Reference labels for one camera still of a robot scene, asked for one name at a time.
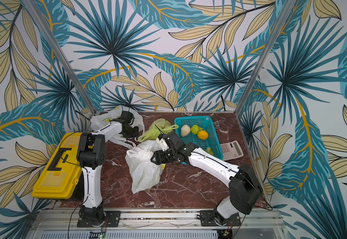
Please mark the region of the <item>white pear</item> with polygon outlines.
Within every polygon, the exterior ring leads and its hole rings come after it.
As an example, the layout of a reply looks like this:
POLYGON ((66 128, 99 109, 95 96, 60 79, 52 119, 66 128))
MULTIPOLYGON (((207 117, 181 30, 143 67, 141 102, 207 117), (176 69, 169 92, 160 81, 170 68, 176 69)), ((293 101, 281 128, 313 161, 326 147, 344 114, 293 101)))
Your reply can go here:
POLYGON ((185 124, 181 127, 181 129, 180 129, 181 137, 185 137, 185 136, 189 135, 190 133, 191 133, 191 128, 187 124, 185 124))

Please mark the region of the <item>white lemon print bag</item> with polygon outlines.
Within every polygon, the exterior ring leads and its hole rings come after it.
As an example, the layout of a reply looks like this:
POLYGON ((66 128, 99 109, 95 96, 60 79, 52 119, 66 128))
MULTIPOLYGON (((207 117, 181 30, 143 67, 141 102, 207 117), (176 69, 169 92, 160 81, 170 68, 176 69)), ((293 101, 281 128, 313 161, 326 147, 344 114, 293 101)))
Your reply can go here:
POLYGON ((156 141, 148 140, 127 151, 125 159, 132 177, 133 194, 151 189, 159 183, 165 165, 156 165, 151 158, 155 151, 161 149, 156 141))

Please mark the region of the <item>white lemon print plastic bags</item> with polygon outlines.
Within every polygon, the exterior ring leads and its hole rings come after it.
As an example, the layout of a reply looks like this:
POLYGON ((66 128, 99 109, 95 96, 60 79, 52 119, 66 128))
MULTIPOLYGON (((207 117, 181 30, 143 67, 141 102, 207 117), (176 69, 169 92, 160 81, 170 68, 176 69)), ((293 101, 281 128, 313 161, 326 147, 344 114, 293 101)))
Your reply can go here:
POLYGON ((102 134, 105 137, 105 141, 110 141, 114 144, 124 146, 128 149, 132 149, 136 146, 132 139, 124 138, 120 133, 122 131, 122 125, 119 122, 111 121, 121 116, 122 111, 131 112, 135 119, 132 126, 137 126, 139 128, 139 133, 145 131, 145 125, 143 123, 142 116, 134 109, 124 106, 117 106, 116 108, 104 112, 100 115, 93 116, 90 119, 91 128, 93 134, 102 134))

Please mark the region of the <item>green avocado print plastic bag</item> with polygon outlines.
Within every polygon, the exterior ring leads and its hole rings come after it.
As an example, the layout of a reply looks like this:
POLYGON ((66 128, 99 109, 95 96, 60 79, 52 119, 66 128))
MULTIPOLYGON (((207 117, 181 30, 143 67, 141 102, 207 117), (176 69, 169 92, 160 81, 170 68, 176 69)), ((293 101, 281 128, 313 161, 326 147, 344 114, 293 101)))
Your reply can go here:
POLYGON ((147 140, 156 140, 160 134, 168 134, 173 130, 178 129, 177 124, 171 124, 168 120, 160 118, 155 120, 149 129, 138 137, 138 142, 145 142, 147 140))

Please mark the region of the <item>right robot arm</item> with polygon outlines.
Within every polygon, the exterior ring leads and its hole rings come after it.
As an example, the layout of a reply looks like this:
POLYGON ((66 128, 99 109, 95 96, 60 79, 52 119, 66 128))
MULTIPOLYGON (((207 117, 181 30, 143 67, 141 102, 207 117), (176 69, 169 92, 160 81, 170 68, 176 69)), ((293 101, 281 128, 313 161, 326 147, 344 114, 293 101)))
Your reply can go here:
POLYGON ((229 195, 213 210, 200 212, 203 226, 226 226, 238 220, 240 214, 250 214, 263 194, 259 180, 249 165, 238 166, 222 161, 192 142, 184 143, 174 131, 159 135, 156 142, 161 149, 154 152, 152 163, 184 162, 202 169, 228 187, 229 195))

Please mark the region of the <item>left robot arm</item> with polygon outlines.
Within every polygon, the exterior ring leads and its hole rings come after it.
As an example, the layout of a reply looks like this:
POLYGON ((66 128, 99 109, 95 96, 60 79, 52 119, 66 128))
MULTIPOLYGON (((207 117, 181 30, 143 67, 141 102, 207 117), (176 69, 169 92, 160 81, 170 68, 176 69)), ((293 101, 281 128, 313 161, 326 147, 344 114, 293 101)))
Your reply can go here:
POLYGON ((82 133, 79 140, 76 159, 82 169, 84 181, 84 199, 79 211, 78 227, 105 227, 109 218, 103 208, 101 195, 101 170, 107 159, 106 143, 120 134, 133 138, 139 134, 139 128, 133 127, 134 115, 122 111, 120 116, 106 122, 92 132, 82 133))

